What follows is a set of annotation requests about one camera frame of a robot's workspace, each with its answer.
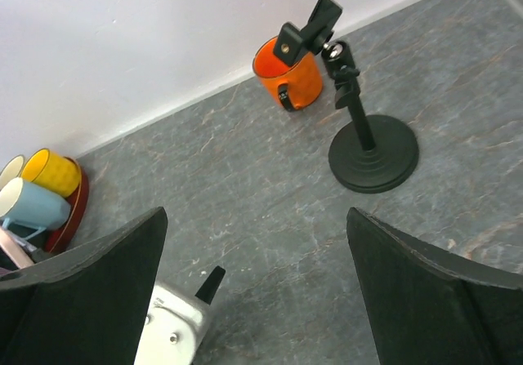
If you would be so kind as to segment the black round-base phone stand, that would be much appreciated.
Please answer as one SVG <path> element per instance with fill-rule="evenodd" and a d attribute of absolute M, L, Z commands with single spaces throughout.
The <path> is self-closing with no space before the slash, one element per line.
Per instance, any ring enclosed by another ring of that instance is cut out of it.
<path fill-rule="evenodd" d="M 287 66 L 296 65 L 306 55 L 321 55 L 334 82 L 335 108 L 346 108 L 351 116 L 329 147 L 331 172 L 352 191 L 378 194 L 401 185 L 413 173 L 419 159 L 418 141 L 399 119 L 365 113 L 360 71 L 351 48 L 343 40 L 330 40 L 341 14 L 342 7 L 334 0 L 318 0 L 302 29 L 290 22 L 282 25 L 273 54 Z"/>

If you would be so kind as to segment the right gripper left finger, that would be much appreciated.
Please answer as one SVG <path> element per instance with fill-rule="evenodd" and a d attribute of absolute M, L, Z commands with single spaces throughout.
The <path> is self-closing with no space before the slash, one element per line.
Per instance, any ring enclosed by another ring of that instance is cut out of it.
<path fill-rule="evenodd" d="M 3 364 L 132 364 L 168 228 L 156 207 L 1 277 Z"/>

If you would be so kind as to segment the phone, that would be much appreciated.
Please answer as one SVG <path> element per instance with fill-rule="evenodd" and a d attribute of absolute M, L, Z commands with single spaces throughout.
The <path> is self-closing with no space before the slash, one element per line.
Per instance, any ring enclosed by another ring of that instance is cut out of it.
<path fill-rule="evenodd" d="M 9 232 L 4 228 L 1 228 L 0 243 L 1 249 L 18 269 L 24 269 L 34 265 L 34 262 L 25 253 L 24 249 L 16 243 Z"/>

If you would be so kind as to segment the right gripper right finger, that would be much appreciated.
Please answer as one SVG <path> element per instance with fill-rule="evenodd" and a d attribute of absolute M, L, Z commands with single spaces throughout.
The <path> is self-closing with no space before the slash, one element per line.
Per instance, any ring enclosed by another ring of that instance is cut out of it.
<path fill-rule="evenodd" d="M 346 232 L 382 364 L 520 364 L 522 277 L 353 207 Z"/>

